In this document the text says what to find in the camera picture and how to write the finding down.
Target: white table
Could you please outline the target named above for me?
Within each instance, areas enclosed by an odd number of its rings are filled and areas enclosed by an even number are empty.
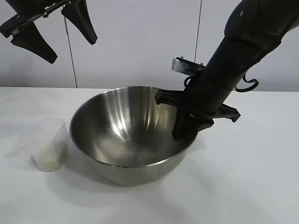
[[[41,118],[67,122],[102,89],[0,88],[1,224],[297,224],[299,93],[232,93],[242,114],[200,132],[164,180],[110,186],[70,144],[59,171],[28,161],[18,134]]]

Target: stainless steel bowl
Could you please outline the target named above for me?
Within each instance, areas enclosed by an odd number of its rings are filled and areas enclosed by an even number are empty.
[[[87,161],[107,179],[139,185],[170,173],[195,140],[174,141],[177,109],[157,105],[152,87],[104,92],[84,103],[71,121],[71,137]]]

